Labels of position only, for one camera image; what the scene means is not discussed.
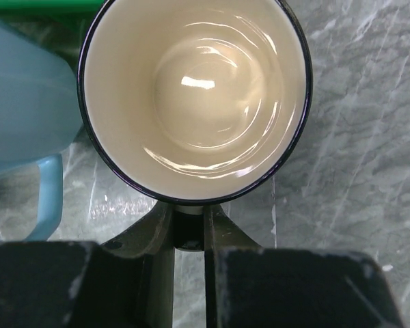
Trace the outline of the cream mug black handle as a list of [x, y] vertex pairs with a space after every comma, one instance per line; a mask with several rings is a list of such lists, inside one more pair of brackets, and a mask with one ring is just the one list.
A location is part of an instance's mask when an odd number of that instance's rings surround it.
[[174, 205], [203, 246], [207, 207], [267, 181], [294, 150], [313, 69], [286, 1], [105, 1], [81, 48], [84, 127], [110, 170]]

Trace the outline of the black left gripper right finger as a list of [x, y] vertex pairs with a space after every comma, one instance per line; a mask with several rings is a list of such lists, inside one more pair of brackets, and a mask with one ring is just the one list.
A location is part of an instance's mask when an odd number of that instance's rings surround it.
[[356, 251], [259, 246], [204, 210], [208, 327], [402, 327], [378, 264]]

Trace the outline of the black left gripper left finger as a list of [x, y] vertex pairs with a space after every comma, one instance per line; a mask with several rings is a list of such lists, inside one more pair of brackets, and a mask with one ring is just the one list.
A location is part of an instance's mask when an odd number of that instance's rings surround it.
[[0, 242], [0, 327], [171, 327], [172, 208], [110, 241]]

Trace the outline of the light blue faceted mug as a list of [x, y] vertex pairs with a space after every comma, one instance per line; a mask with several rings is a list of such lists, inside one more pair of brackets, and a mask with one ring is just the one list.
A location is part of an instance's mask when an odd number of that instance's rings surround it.
[[40, 173], [28, 241], [47, 240], [61, 222], [61, 153], [82, 125], [69, 64], [0, 20], [0, 176], [31, 164]]

